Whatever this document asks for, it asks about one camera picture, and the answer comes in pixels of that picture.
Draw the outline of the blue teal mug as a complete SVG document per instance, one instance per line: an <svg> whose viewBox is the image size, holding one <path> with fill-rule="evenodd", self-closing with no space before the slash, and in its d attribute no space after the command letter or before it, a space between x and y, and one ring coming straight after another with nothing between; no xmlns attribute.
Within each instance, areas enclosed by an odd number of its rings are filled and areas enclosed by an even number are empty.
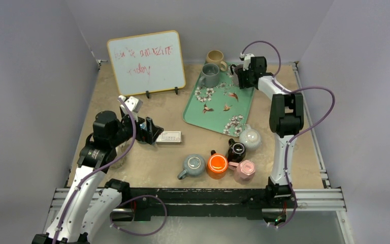
<svg viewBox="0 0 390 244"><path fill-rule="evenodd" d="M146 144L146 134L147 134L147 130L146 130L146 123L143 122L143 123L140 123L139 124L139 132L137 133L137 141L140 143L140 144Z"/></svg>

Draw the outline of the mauve purple mug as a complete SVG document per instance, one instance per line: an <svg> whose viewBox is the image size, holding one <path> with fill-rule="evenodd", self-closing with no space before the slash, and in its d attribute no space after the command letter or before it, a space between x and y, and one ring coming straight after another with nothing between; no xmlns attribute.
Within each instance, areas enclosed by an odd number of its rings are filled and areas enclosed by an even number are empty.
<svg viewBox="0 0 390 244"><path fill-rule="evenodd" d="M230 65L230 72L232 75L232 82L235 86L239 87L239 74L243 70L243 64L235 65L232 64Z"/></svg>

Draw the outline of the grey mug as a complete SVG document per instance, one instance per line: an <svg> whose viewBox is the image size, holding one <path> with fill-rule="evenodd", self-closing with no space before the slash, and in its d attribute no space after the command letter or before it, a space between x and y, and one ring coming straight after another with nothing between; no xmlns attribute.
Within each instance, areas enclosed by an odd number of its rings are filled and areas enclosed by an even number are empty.
<svg viewBox="0 0 390 244"><path fill-rule="evenodd" d="M220 68L216 64L204 64L198 79L198 87L216 87L219 84Z"/></svg>

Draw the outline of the cream white mug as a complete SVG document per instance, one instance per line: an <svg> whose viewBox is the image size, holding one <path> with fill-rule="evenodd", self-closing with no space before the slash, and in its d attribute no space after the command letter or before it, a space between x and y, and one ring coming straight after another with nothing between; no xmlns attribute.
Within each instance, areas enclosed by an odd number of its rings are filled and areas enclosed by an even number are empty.
<svg viewBox="0 0 390 244"><path fill-rule="evenodd" d="M126 151L127 147L128 147L128 142L125 142L125 143L122 143L121 145L119 145L119 146L117 146L115 148L116 153L117 153L116 159L124 154L124 152ZM120 168L124 164L124 161L125 161L125 156L123 158L121 158L120 160L118 160L113 165L111 165L109 169L110 170L117 170L118 168Z"/></svg>

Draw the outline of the beige brown mug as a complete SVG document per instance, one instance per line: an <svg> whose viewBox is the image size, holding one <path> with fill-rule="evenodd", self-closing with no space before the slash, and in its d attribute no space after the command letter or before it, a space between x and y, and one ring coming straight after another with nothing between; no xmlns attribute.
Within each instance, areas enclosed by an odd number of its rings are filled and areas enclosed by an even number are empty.
<svg viewBox="0 0 390 244"><path fill-rule="evenodd" d="M219 50L211 50L206 56L206 63L216 64L221 71L228 70L228 64L224 61L224 54Z"/></svg>

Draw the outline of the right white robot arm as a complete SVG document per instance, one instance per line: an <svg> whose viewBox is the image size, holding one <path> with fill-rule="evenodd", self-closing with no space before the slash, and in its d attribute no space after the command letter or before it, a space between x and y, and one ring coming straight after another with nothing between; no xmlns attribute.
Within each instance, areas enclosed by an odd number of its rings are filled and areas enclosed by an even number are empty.
<svg viewBox="0 0 390 244"><path fill-rule="evenodd" d="M236 70L240 89L254 87L271 100L269 127L275 136L274 162L266 185L265 201L277 207L292 196L291 164L296 136L304 127L303 95L292 93L267 72L263 56L240 54Z"/></svg>

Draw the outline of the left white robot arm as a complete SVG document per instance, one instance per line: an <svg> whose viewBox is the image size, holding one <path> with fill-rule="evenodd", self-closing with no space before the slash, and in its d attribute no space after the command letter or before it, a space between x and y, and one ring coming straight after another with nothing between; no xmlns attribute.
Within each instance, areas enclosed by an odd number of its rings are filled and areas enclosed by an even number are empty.
<svg viewBox="0 0 390 244"><path fill-rule="evenodd" d="M123 113L118 119L115 112L108 110L95 116L92 128L79 153L74 181L61 209L45 233L34 236L33 243L91 243L111 211L131 202L129 183L111 179L99 200L90 204L111 163L120 159L116 148L129 141L126 155L136 140L152 145L164 131L149 117Z"/></svg>

